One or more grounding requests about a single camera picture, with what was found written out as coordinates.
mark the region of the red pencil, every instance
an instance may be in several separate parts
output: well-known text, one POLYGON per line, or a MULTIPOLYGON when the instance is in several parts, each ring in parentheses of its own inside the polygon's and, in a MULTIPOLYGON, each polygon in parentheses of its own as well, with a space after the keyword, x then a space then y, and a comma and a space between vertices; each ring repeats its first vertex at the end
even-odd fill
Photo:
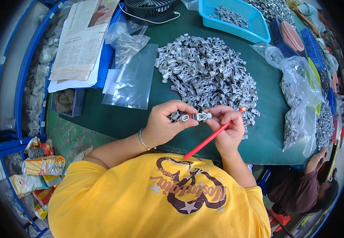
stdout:
MULTIPOLYGON (((240 113, 244 112, 246 110, 245 107, 240 108, 238 111, 240 113)), ((192 151, 190 151, 188 154, 184 155, 184 159, 187 160, 190 157, 192 157, 194 154, 196 154, 199 150, 201 150, 205 145, 207 145, 210 141, 212 141, 216 136, 223 130, 225 130, 232 121, 229 121, 228 123, 222 125, 217 131, 213 132, 208 138, 206 138, 201 144, 199 144, 196 148, 194 148, 192 151)))

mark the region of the brown shirt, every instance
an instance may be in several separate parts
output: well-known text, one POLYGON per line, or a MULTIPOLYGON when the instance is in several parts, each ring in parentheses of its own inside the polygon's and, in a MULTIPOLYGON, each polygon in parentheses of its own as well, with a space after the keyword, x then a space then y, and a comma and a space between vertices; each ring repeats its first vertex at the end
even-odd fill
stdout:
POLYGON ((303 174, 302 171, 291 169, 285 181, 267 196, 286 212, 307 212, 317 202, 320 184, 316 176, 315 171, 303 174))

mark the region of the wire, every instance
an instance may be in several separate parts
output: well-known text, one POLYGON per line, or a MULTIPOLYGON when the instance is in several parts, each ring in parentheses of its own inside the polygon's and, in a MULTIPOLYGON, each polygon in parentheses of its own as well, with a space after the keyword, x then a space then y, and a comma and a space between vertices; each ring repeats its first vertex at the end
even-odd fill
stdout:
POLYGON ((181 16, 180 12, 174 12, 174 14, 179 14, 179 15, 178 15, 177 17, 175 17, 175 18, 172 18, 172 19, 169 19, 168 21, 163 21, 163 22, 153 22, 153 21, 149 21, 149 20, 146 20, 146 19, 143 19, 143 18, 134 16, 134 15, 132 15, 132 14, 130 14, 130 13, 127 13, 126 11, 123 10, 123 8, 121 7, 120 4, 118 4, 118 6, 119 6, 119 7, 121 8, 121 10, 122 10, 124 13, 126 13, 127 15, 132 16, 132 17, 135 17, 135 18, 140 19, 140 20, 143 20, 143 21, 147 21, 147 22, 150 22, 150 23, 154 23, 154 24, 166 23, 166 22, 172 21, 172 20, 174 20, 174 19, 177 19, 177 18, 179 18, 179 17, 181 16))

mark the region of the black hair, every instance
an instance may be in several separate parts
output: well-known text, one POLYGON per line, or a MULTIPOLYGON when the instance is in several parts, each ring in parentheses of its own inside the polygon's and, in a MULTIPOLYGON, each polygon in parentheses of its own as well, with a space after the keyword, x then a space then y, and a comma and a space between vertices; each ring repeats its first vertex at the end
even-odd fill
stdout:
POLYGON ((318 200, 315 206, 313 206, 309 211, 301 213, 303 216, 308 216, 310 214, 319 212, 321 210, 326 210, 336 199, 338 194, 339 185, 335 174, 332 176, 331 186, 326 190, 324 199, 318 200))

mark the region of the yellow t-shirt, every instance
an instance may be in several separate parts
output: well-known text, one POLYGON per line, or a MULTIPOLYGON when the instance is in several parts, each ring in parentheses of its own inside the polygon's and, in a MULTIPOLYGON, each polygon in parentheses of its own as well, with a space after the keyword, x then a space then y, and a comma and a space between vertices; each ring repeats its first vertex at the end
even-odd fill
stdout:
POLYGON ((270 237, 261 188, 211 160, 145 154, 106 170, 70 164, 49 202, 55 238, 270 237))

